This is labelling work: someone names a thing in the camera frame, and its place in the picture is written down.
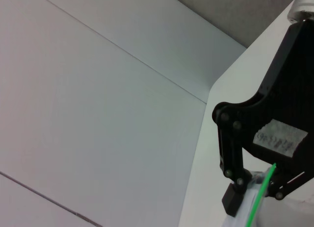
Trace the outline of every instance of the green cable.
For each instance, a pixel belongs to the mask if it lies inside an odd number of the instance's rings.
[[[266,175],[266,177],[265,177],[265,179],[264,179],[264,181],[262,183],[262,186],[261,186],[259,192],[257,193],[257,197],[255,199],[255,202],[253,204],[251,213],[250,213],[249,218],[247,220],[246,227],[251,227],[252,222],[254,220],[254,217],[256,215],[257,209],[260,206],[260,203],[261,203],[261,200],[263,198],[263,195],[264,195],[264,193],[265,193],[265,191],[266,191],[266,189],[268,187],[270,178],[272,177],[275,169],[276,169],[276,163],[273,164],[272,167],[270,168],[268,174]]]

